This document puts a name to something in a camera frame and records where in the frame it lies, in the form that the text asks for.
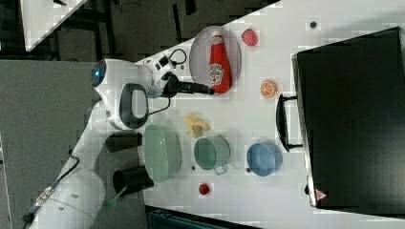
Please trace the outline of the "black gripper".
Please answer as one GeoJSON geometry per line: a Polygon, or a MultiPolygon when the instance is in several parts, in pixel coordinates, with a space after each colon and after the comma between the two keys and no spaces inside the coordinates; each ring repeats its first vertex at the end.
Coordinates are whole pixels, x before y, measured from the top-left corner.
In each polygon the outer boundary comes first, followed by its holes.
{"type": "MultiPolygon", "coordinates": [[[[177,93],[182,92],[182,83],[179,81],[178,77],[168,72],[162,78],[163,82],[165,83],[163,92],[161,94],[162,97],[172,98],[177,93]]],[[[183,89],[189,93],[197,93],[197,94],[214,94],[215,90],[207,85],[200,84],[200,83],[192,83],[192,82],[184,82],[183,89]]]]}

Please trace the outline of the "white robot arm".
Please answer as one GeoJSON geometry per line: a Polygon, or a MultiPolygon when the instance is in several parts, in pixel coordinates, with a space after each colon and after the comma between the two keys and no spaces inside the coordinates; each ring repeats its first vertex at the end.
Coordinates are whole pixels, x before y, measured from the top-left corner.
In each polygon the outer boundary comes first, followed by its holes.
{"type": "Polygon", "coordinates": [[[166,56],[145,64],[103,59],[95,65],[92,87],[100,100],[57,179],[22,218],[23,229],[90,229],[108,208],[104,184],[95,173],[106,140],[144,126],[150,98],[215,93],[208,85],[180,81],[174,70],[166,56]]]}

